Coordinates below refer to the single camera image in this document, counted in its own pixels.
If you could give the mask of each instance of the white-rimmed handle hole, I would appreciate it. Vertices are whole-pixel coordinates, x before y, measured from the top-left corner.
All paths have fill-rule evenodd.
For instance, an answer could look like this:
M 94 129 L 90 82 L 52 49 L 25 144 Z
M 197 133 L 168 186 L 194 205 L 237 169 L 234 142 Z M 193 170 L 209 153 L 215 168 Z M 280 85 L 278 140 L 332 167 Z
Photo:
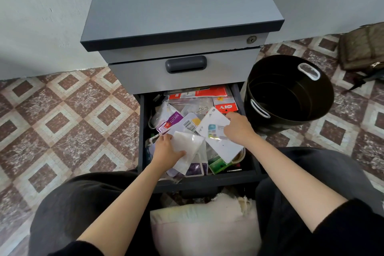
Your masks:
M 310 64 L 307 63 L 301 63 L 297 66 L 297 69 L 300 72 L 303 72 L 305 75 L 307 75 L 310 79 L 313 81 L 319 80 L 320 78 L 320 72 L 312 67 Z
M 257 111 L 259 115 L 261 115 L 264 118 L 271 118 L 269 113 L 267 113 L 265 110 L 263 110 L 253 99 L 251 99 L 251 105 L 254 110 Z

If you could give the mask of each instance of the silver cylinder lock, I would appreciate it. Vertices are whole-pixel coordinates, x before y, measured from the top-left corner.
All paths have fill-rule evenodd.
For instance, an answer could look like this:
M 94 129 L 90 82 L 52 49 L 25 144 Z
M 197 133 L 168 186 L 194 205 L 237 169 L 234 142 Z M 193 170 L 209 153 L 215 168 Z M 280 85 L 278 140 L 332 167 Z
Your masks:
M 257 36 L 251 35 L 249 38 L 247 38 L 247 44 L 253 44 L 254 42 L 256 42 L 256 40 Z

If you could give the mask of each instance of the diamond pattern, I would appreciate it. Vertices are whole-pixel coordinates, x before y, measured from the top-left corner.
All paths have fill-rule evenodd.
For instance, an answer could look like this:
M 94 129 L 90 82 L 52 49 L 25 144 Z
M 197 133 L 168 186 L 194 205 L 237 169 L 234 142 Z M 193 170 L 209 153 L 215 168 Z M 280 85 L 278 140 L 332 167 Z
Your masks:
M 384 179 L 384 83 L 350 93 L 355 77 L 340 69 L 341 35 L 264 45 L 308 59 L 331 79 L 335 103 L 325 117 L 267 137 L 276 147 L 338 150 Z M 70 177 L 137 165 L 140 106 L 108 67 L 0 81 L 0 250 L 23 255 L 33 212 Z

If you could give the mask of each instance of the drawer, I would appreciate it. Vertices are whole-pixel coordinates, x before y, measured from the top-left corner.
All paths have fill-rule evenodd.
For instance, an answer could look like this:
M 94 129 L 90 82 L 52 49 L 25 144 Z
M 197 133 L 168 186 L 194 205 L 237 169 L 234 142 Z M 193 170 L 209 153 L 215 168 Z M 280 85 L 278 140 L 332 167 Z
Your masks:
M 245 81 L 259 52 L 257 47 L 206 54 L 203 55 L 207 60 L 205 69 L 183 73 L 168 73 L 168 59 L 109 64 L 109 68 L 128 93 L 150 93 Z
M 247 40 L 256 36 L 256 40 L 248 44 Z M 264 45 L 268 33 L 239 35 L 207 40 L 193 40 L 171 44 L 150 45 L 116 50 L 99 51 L 104 60 L 110 63 L 131 62 L 137 60 L 158 59 L 196 53 L 218 52 L 223 50 L 244 49 Z
M 237 83 L 229 84 L 233 97 L 238 105 L 239 112 L 245 114 L 243 102 Z M 161 102 L 153 102 L 153 98 L 162 93 L 147 93 L 140 95 L 140 132 L 139 132 L 139 162 L 138 172 L 142 172 L 147 166 L 145 141 L 151 137 L 154 131 L 148 127 L 151 111 Z M 175 184 L 170 180 L 161 180 L 157 183 L 154 193 L 175 192 L 180 190 L 195 190 L 213 188 L 218 186 L 235 185 L 249 182 L 261 181 L 266 177 L 262 172 L 259 162 L 247 151 L 244 160 L 240 163 L 242 171 L 223 173 L 217 175 L 206 175 L 200 177 L 184 178 Z

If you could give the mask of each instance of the cabinet top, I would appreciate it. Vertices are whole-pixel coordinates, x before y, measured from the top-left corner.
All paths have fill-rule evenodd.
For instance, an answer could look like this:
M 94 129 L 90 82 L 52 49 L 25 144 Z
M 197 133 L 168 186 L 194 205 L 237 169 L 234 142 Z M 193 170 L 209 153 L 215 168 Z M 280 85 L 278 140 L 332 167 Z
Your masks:
M 273 0 L 92 0 L 81 43 L 88 51 L 280 30 Z

